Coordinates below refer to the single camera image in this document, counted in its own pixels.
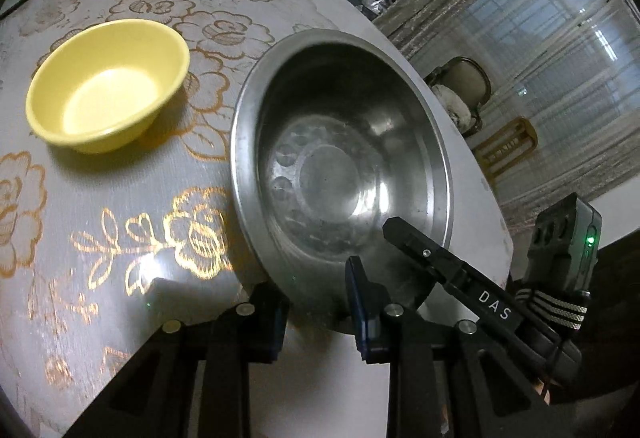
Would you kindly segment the large steel bowl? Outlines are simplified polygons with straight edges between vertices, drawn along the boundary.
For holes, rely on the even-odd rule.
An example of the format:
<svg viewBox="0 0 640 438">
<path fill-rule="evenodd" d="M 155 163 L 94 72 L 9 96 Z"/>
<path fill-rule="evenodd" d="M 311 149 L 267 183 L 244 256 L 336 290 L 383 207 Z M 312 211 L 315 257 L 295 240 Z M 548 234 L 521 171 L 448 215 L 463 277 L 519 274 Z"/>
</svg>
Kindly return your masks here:
<svg viewBox="0 0 640 438">
<path fill-rule="evenodd" d="M 269 48 L 236 102 L 231 180 L 243 236 L 299 317 L 349 331 L 352 256 L 395 302 L 426 299 L 383 226 L 400 217 L 447 245 L 450 166 L 422 92 L 381 49 L 333 30 Z"/>
</svg>

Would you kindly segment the yellow plastic bowl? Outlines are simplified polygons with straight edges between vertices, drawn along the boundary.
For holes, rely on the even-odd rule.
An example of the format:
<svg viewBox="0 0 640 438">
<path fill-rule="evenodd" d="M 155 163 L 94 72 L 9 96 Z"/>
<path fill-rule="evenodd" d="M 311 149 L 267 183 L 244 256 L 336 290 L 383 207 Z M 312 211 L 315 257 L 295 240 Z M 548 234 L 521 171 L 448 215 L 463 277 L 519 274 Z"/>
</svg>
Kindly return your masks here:
<svg viewBox="0 0 640 438">
<path fill-rule="evenodd" d="M 32 76 L 25 115 L 50 146 L 115 151 L 140 137 L 186 79 L 190 50 L 173 28 L 126 19 L 86 28 Z"/>
</svg>

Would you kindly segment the small wooden stool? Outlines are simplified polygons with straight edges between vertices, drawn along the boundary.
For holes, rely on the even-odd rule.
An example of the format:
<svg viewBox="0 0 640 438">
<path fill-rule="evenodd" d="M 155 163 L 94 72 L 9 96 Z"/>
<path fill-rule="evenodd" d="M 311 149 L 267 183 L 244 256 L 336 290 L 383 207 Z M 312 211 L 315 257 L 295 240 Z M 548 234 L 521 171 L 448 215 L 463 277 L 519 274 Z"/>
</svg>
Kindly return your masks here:
<svg viewBox="0 0 640 438">
<path fill-rule="evenodd" d="M 538 146 L 536 130 L 529 120 L 517 117 L 473 149 L 488 182 L 495 182 L 507 170 L 532 154 Z"/>
</svg>

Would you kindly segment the sheer window curtain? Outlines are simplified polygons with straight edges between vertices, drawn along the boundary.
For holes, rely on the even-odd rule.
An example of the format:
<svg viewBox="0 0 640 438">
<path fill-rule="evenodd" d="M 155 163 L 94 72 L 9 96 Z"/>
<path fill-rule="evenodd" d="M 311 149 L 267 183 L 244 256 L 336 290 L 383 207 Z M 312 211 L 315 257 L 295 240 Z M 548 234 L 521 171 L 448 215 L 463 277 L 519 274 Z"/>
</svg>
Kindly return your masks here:
<svg viewBox="0 0 640 438">
<path fill-rule="evenodd" d="M 639 16 L 629 0 L 398 0 L 378 28 L 421 73 L 455 56 L 492 86 L 478 146 L 524 117 L 538 144 L 494 185 L 529 228 L 562 196 L 597 198 L 639 172 Z"/>
</svg>

